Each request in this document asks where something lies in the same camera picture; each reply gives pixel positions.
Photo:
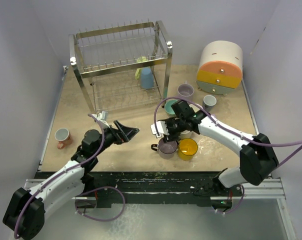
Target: light blue cup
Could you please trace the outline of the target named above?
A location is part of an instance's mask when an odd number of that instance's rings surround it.
[[[140,73],[140,85],[143,89],[151,89],[154,87],[154,77],[150,67],[144,67]]]

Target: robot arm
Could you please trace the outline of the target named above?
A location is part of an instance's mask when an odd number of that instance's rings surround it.
[[[269,144],[270,141],[264,134],[260,133],[253,136],[241,132],[218,121],[211,115],[215,121],[213,122],[203,111],[194,112],[189,104],[183,100],[174,103],[172,109],[177,117],[157,121],[156,126],[159,134],[155,125],[151,126],[152,133],[157,138],[163,136],[165,142],[176,141],[181,132],[189,130],[216,140],[239,156],[240,166],[226,168],[214,179],[214,187],[217,192],[220,189],[228,189],[242,183],[257,186],[278,166],[279,162],[272,147],[257,146],[243,139],[246,137],[258,143]],[[230,131],[225,131],[218,124]]]
[[[121,145],[129,142],[139,132],[139,129],[123,126],[117,120],[114,121],[117,129],[112,128],[101,119],[101,115],[97,119],[102,122],[104,127],[104,144],[99,154],[112,144]],[[98,163],[97,157],[78,167],[71,168],[93,156],[101,143],[102,134],[99,131],[95,129],[87,131],[76,153],[64,167],[29,190],[21,187],[15,191],[3,217],[3,223],[14,231],[20,212],[33,197],[18,223],[17,234],[24,240],[34,238],[54,211],[71,198],[85,192],[86,185],[92,184],[93,177],[88,173]]]

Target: yellow cup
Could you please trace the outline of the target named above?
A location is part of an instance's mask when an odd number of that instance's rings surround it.
[[[185,138],[180,141],[177,155],[183,161],[190,161],[198,151],[198,144],[191,138]]]

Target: metal dish rack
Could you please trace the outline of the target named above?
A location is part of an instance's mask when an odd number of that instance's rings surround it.
[[[69,35],[69,46],[70,63],[90,112],[149,105],[167,97],[173,49],[162,21],[85,29]],[[160,64],[166,64],[162,94],[154,74]],[[146,67],[154,76],[149,89],[135,79],[136,70]]]

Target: yellow-green cup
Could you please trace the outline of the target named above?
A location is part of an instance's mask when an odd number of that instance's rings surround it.
[[[140,56],[140,57],[136,60],[136,62],[137,62],[137,63],[142,63],[142,62],[146,62],[147,60],[148,60],[148,59],[147,59],[145,56]],[[141,70],[142,70],[142,68],[138,68],[138,69],[135,71],[134,77],[135,77],[136,80],[140,79]]]
[[[180,141],[177,155],[183,161],[190,161],[198,151],[198,144],[191,138],[185,138]]]

